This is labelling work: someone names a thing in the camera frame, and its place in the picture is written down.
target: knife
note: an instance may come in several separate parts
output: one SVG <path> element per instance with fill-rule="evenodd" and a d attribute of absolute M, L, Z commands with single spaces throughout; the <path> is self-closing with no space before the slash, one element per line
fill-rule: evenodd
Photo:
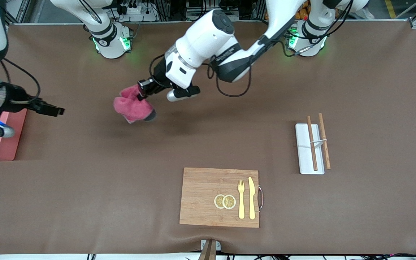
<path fill-rule="evenodd" d="M 253 203 L 253 196 L 256 192 L 253 179 L 248 177 L 249 191 L 250 191 L 250 219 L 255 219 L 255 204 Z"/>

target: brown tablecloth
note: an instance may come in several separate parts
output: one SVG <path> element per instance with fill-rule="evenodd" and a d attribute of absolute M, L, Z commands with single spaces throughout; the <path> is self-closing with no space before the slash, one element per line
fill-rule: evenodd
<path fill-rule="evenodd" d="M 416 30 L 347 22 L 312 58 L 275 46 L 236 99 L 202 68 L 198 97 L 152 96 L 157 119 L 127 124 L 114 97 L 189 25 L 142 25 L 117 60 L 96 54 L 81 26 L 10 27 L 7 57 L 66 112 L 29 112 L 16 161 L 0 163 L 0 254 L 193 251 L 206 238 L 237 254 L 416 253 Z M 244 48 L 266 28 L 235 27 Z M 222 89 L 239 93 L 247 78 Z M 319 112 L 332 170 L 301 175 L 294 125 Z M 260 228 L 180 225 L 186 166 L 259 170 Z"/>

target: pink container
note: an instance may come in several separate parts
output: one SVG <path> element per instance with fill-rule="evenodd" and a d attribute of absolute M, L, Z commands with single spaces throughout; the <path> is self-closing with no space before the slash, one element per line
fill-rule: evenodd
<path fill-rule="evenodd" d="M 1 114 L 0 122 L 12 127 L 15 130 L 15 135 L 11 138 L 0 138 L 0 161 L 13 161 L 15 159 L 26 114 L 26 109 L 18 113 L 3 112 Z"/>

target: cutting board handle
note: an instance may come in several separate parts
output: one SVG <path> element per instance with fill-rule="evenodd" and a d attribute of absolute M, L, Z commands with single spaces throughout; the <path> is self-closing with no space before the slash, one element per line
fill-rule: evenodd
<path fill-rule="evenodd" d="M 261 212 L 261 209 L 263 208 L 263 205 L 264 205 L 264 193 L 263 193 L 263 189 L 261 189 L 261 186 L 259 185 L 258 185 L 258 191 L 261 192 L 261 200 L 259 200 L 259 196 L 258 196 L 258 205 L 259 205 L 259 202 L 261 202 L 261 206 L 259 206 L 259 212 Z"/>

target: white tray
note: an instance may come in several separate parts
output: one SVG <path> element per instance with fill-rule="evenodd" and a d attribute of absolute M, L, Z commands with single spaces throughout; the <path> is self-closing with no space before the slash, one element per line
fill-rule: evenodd
<path fill-rule="evenodd" d="M 320 140 L 319 126 L 311 124 L 312 137 L 314 141 Z M 309 140 L 309 130 L 306 123 L 297 123 L 296 143 L 298 144 L 299 172 L 301 174 L 324 174 L 324 159 L 322 157 L 322 143 L 314 143 L 317 159 L 317 171 L 314 171 L 312 165 L 311 142 Z"/>

